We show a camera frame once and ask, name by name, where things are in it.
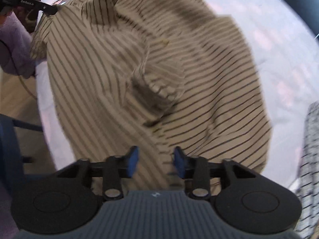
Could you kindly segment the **grey patterned garment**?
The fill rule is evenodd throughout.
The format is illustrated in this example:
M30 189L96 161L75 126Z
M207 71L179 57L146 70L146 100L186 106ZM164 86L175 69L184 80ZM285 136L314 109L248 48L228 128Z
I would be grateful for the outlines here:
M318 102L309 106L305 120L297 196L302 214L295 230L301 238L311 238L318 224Z

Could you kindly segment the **beige black-striped shirt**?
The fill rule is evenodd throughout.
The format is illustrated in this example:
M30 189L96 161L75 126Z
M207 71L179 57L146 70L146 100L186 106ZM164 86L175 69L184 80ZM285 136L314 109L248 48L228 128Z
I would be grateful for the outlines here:
M251 51L204 0L70 0L31 45L48 63L56 112L77 159L140 149L124 190L179 189L175 147L261 172L271 126Z

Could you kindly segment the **blue chair frame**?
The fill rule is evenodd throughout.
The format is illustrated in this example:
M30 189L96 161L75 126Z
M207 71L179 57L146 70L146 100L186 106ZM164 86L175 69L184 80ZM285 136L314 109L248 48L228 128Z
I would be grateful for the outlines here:
M35 175L24 173L24 164L32 162L31 157L21 154L15 128L42 132L42 126L33 125L1 114L1 183L9 195L20 190Z

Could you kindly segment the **grey pink-dotted bedspread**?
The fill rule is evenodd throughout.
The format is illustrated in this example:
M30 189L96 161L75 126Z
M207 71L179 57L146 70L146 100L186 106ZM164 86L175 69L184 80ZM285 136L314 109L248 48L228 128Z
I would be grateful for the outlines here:
M204 0L216 15L231 17L252 55L264 108L271 126L267 160L261 172L280 185L295 189L301 157L304 119L318 99L318 45L307 27L280 0ZM56 112L48 63L36 60L42 104L53 101L55 126L47 137L56 166L78 160Z

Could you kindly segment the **purple fleece sleeve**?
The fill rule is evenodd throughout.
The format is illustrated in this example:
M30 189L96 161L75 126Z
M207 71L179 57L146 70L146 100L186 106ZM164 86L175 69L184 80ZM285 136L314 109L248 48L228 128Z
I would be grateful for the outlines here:
M32 37L16 15L1 16L1 68L25 79L35 76L36 62L30 56Z

